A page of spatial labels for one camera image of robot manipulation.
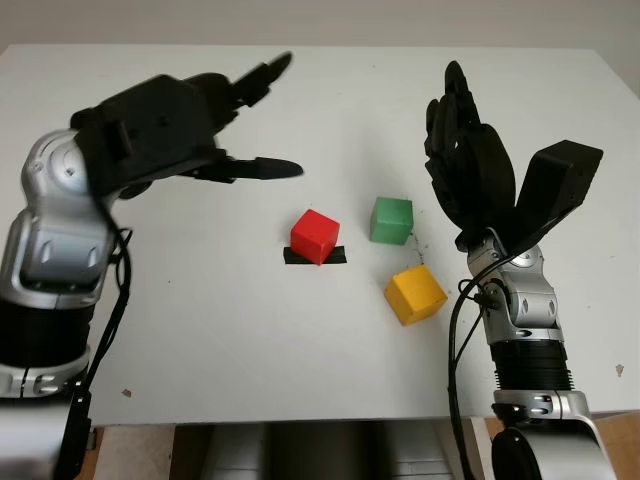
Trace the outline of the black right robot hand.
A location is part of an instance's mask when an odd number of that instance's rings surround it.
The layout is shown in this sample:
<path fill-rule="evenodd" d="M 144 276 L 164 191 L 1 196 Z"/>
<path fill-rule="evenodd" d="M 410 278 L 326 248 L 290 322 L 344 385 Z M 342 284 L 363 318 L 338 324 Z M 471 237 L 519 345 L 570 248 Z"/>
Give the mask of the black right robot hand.
<path fill-rule="evenodd" d="M 445 91 L 426 110 L 424 142 L 432 187 L 445 215 L 460 229 L 461 252 L 475 248 L 515 207 L 515 176 L 497 133 L 481 121 L 460 64 L 445 70 Z"/>

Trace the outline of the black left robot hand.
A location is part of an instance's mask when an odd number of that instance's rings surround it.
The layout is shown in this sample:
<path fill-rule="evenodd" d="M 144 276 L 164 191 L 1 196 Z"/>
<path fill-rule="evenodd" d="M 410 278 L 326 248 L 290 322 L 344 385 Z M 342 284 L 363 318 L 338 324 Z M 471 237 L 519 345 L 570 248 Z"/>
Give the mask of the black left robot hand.
<path fill-rule="evenodd" d="M 292 59 L 291 52 L 283 52 L 269 62 L 260 63 L 234 82 L 219 73 L 204 73 L 189 78 L 187 83 L 204 95 L 213 133 L 220 133 L 235 120 L 241 108 L 251 108 L 263 100 Z M 205 157 L 207 162 L 188 172 L 189 177 L 231 184 L 237 179 L 277 180 L 304 174 L 302 166 L 292 161 L 268 157 L 239 160 L 218 147 L 210 149 Z"/>

